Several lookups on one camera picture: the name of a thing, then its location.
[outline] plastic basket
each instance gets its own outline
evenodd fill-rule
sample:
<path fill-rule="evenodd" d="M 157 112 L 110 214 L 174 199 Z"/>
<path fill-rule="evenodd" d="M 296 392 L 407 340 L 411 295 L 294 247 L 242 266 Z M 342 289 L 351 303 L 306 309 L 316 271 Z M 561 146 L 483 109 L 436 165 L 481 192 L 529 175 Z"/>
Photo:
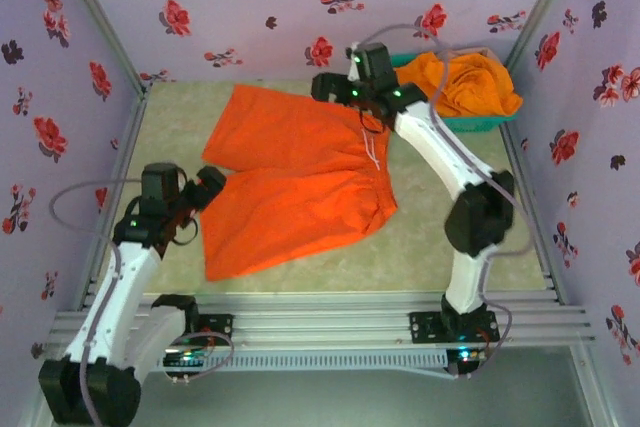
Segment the plastic basket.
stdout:
<path fill-rule="evenodd" d="M 394 67 L 402 67 L 418 55 L 419 54 L 392 55 L 391 64 Z M 509 117 L 442 117 L 442 120 L 453 132 L 489 132 L 503 122 L 508 122 L 516 117 L 517 114 Z"/>

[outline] beige floor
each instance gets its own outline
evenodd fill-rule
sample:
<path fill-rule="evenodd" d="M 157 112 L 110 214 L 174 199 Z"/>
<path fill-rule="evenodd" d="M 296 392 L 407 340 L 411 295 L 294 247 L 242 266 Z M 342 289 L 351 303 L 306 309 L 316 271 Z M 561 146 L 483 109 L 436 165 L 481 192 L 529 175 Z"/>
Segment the beige floor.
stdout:
<path fill-rule="evenodd" d="M 308 82 L 255 82 L 308 95 Z M 171 161 L 195 176 L 200 154 L 233 89 L 233 83 L 156 84 L 150 96 L 128 175 L 140 177 L 145 164 Z M 498 130 L 461 136 L 496 169 L 509 168 Z M 259 274 L 211 283 L 204 277 L 201 238 L 186 247 L 171 245 L 147 293 L 444 291 L 452 249 L 443 232 L 451 206 L 438 177 L 402 139 L 392 137 L 389 170 L 398 213 L 377 234 L 346 248 L 288 262 Z M 125 185 L 118 218 L 139 186 Z M 185 239 L 191 231 L 185 232 Z M 505 248 L 524 245 L 526 229 L 516 218 Z M 535 253 L 494 265 L 489 290 L 538 290 L 545 284 Z"/>

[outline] orange cloth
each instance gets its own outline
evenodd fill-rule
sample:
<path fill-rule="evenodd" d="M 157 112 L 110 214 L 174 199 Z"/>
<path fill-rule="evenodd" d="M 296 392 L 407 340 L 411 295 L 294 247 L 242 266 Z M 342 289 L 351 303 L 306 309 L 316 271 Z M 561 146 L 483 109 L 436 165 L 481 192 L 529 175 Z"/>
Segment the orange cloth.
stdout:
<path fill-rule="evenodd" d="M 433 97 L 444 63 L 427 52 L 395 70 L 400 84 L 413 82 Z M 500 62 L 479 53 L 460 55 L 449 61 L 448 80 L 436 111 L 442 117 L 508 117 L 522 105 L 522 97 L 513 90 L 509 72 Z"/>
<path fill-rule="evenodd" d="M 368 116 L 365 124 L 381 127 Z M 354 109 L 236 85 L 202 154 L 235 171 L 200 215 L 207 279 L 255 273 L 380 229 L 397 210 L 390 131 L 365 132 Z"/>

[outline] purple wall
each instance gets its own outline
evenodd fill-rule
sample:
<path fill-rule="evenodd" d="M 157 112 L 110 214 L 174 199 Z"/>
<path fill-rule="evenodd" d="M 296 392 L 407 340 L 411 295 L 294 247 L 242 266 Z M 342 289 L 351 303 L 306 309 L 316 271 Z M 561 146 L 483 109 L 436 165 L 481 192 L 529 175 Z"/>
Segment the purple wall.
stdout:
<path fill-rule="evenodd" d="M 571 300 L 613 397 L 640 425 L 637 0 L 555 0 L 514 73 L 524 157 Z"/>
<path fill-rule="evenodd" d="M 0 418 L 12 427 L 35 386 L 39 344 L 56 311 L 73 307 L 91 240 L 55 224 L 48 201 L 111 175 L 112 139 L 136 94 L 81 0 L 2 0 L 0 19 Z M 58 213 L 92 228 L 98 196 L 72 194 Z"/>
<path fill-rule="evenodd" d="M 504 60 L 536 0 L 171 1 L 177 4 L 167 11 L 169 0 L 100 0 L 136 69 L 176 80 L 242 80 L 309 79 L 318 70 L 314 60 L 346 72 L 345 47 L 389 23 L 421 16 L 444 41 L 488 46 Z M 442 10 L 433 9 L 436 4 Z M 331 52 L 314 52 L 321 37 Z M 393 52 L 432 46 L 408 30 L 381 40 Z M 307 49 L 320 55 L 310 60 Z"/>

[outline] robotic arm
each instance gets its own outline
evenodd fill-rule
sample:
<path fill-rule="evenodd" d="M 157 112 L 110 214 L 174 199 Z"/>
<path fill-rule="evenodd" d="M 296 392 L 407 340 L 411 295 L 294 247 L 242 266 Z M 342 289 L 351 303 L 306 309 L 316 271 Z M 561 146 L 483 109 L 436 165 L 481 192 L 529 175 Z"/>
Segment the robotic arm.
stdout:
<path fill-rule="evenodd" d="M 185 177 L 182 189 L 180 174 Z M 168 244 L 178 243 L 178 228 L 194 222 L 194 214 L 204 210 L 226 182 L 214 167 L 204 167 L 198 178 L 198 183 L 187 181 L 174 164 L 145 167 L 142 195 L 129 204 L 114 231 L 122 261 L 116 262 L 112 253 L 80 332 L 61 360 L 46 360 L 40 370 L 40 386 L 58 424 L 93 425 L 80 389 L 85 365 L 89 396 L 102 423 L 128 426 L 140 403 L 141 385 L 167 346 L 199 330 L 195 298 L 162 295 L 142 326 L 129 335 L 144 288 Z"/>
<path fill-rule="evenodd" d="M 513 206 L 469 167 L 459 152 L 512 195 L 513 176 L 508 171 L 494 172 L 469 152 L 439 117 L 437 125 L 432 121 L 426 95 L 413 83 L 398 84 L 383 44 L 362 48 L 354 44 L 347 49 L 347 57 L 351 60 L 349 74 L 318 74 L 313 79 L 312 97 L 370 111 L 420 153 L 454 201 L 445 222 L 445 233 L 454 248 L 451 282 L 442 298 L 442 312 L 433 319 L 438 325 L 432 325 L 429 337 L 436 342 L 456 341 L 476 337 L 481 330 L 489 340 L 497 341 L 495 315 L 487 311 L 480 296 L 481 273 L 487 257 L 512 227 Z M 448 134 L 457 151 L 439 130 Z"/>

